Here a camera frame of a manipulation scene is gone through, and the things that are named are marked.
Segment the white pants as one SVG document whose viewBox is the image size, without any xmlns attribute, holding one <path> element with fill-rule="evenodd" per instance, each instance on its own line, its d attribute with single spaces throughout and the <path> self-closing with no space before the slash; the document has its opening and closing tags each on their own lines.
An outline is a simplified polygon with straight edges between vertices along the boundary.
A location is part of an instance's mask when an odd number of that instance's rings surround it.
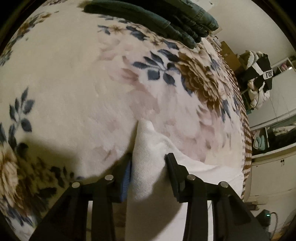
<svg viewBox="0 0 296 241">
<path fill-rule="evenodd" d="M 181 153 L 148 120 L 137 124 L 132 153 L 132 179 L 127 195 L 125 240 L 182 240 L 187 204 L 177 202 L 167 173 L 165 155 L 204 182 L 226 181 L 241 195 L 244 175 L 240 169 L 206 165 Z"/>
</svg>

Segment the brown checkered sheet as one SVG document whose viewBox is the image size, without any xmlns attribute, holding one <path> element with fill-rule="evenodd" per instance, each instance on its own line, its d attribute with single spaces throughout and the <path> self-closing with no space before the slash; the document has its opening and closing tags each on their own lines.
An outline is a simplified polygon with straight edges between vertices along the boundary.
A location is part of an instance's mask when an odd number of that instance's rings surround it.
<svg viewBox="0 0 296 241">
<path fill-rule="evenodd" d="M 238 81 L 235 77 L 235 74 L 233 70 L 229 67 L 229 65 L 226 63 L 226 60 L 223 58 L 222 54 L 218 50 L 217 45 L 214 43 L 214 40 L 212 37 L 207 37 L 206 40 L 212 45 L 212 47 L 215 49 L 217 52 L 218 56 L 222 60 L 222 63 L 224 67 L 226 68 L 226 72 L 230 75 L 230 83 L 232 87 L 234 88 L 234 94 L 235 97 L 237 98 L 238 101 L 238 107 L 239 107 L 239 113 L 240 113 L 240 120 L 242 123 L 242 129 L 244 133 L 244 146 L 245 146 L 245 151 L 244 151 L 244 162 L 243 162 L 243 169 L 242 173 L 244 175 L 244 180 L 243 180 L 243 190 L 241 194 L 242 200 L 246 198 L 246 184 L 247 184 L 247 179 L 251 173 L 251 161 L 252 161 L 252 154 L 251 154 L 251 135 L 250 135 L 250 127 L 249 127 L 249 121 L 247 119 L 247 114 L 246 110 L 243 104 L 243 100 L 239 91 L 239 84 Z"/>
</svg>

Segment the floral bed blanket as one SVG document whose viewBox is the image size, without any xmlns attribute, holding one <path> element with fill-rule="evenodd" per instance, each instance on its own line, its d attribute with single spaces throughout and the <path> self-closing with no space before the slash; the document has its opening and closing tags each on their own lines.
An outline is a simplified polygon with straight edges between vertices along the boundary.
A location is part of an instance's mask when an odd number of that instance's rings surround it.
<svg viewBox="0 0 296 241">
<path fill-rule="evenodd" d="M 189 158 L 243 169 L 238 101 L 222 60 L 82 1 L 47 1 L 1 54 L 1 212 L 19 240 L 75 181 L 131 152 L 140 120 Z"/>
</svg>

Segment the black white jacket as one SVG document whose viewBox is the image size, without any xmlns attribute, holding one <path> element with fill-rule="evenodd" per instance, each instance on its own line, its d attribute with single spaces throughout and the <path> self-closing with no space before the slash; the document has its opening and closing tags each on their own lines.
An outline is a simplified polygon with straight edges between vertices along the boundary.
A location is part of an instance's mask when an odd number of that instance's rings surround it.
<svg viewBox="0 0 296 241">
<path fill-rule="evenodd" d="M 247 70 L 238 75 L 240 90 L 246 90 L 249 80 L 253 80 L 254 87 L 264 93 L 272 89 L 273 70 L 267 54 L 263 54 Z"/>
</svg>

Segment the large cardboard box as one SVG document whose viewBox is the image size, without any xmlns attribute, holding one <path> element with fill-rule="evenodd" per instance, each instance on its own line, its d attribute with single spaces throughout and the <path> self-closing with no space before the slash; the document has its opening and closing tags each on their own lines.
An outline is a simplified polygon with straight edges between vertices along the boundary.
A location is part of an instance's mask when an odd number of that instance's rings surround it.
<svg viewBox="0 0 296 241">
<path fill-rule="evenodd" d="M 240 73 L 243 70 L 243 67 L 237 56 L 230 49 L 230 47 L 226 44 L 225 41 L 221 42 L 221 49 L 221 55 L 228 64 L 228 66 L 233 70 L 235 74 Z"/>
</svg>

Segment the folded blue jeans stack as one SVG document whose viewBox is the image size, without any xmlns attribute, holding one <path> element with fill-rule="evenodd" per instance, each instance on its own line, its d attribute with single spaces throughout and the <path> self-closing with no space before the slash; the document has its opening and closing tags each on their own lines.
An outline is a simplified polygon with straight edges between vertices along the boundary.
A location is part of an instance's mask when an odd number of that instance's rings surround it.
<svg viewBox="0 0 296 241">
<path fill-rule="evenodd" d="M 192 1 L 90 1 L 84 11 L 123 18 L 194 49 L 218 22 Z"/>
</svg>

